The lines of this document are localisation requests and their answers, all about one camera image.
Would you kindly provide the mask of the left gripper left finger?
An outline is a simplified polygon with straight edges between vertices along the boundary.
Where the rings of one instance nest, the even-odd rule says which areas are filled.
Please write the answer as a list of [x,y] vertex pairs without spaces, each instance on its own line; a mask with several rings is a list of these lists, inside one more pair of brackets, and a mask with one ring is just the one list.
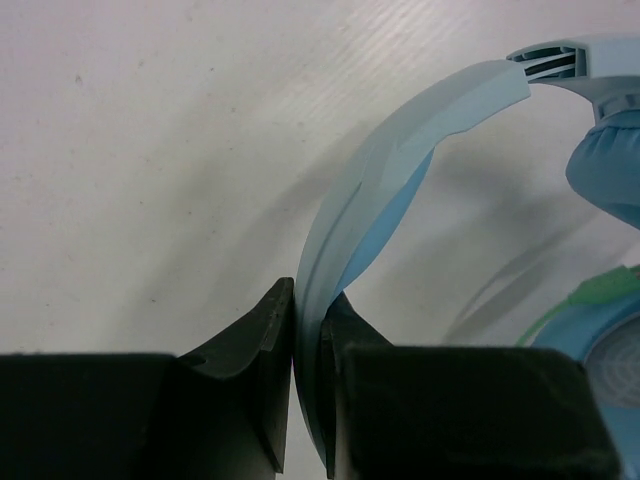
[[1,359],[5,479],[272,479],[284,467],[293,282],[191,352]]

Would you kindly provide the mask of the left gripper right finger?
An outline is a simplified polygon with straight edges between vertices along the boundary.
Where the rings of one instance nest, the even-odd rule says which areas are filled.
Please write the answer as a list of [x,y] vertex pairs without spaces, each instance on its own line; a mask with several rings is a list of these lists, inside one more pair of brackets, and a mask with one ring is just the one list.
[[585,369],[550,349],[387,341],[340,295],[319,343],[331,479],[618,479]]

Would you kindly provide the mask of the light blue headphones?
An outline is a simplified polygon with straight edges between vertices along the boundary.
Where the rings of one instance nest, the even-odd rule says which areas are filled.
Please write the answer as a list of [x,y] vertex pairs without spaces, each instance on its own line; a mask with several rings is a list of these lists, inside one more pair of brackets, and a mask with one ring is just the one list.
[[331,184],[307,236],[295,280],[298,396],[327,457],[316,399],[321,323],[333,301],[384,248],[411,204],[436,146],[526,99],[535,83],[588,100],[602,122],[639,105],[639,36],[586,35],[531,45],[455,72],[404,103],[356,149]]

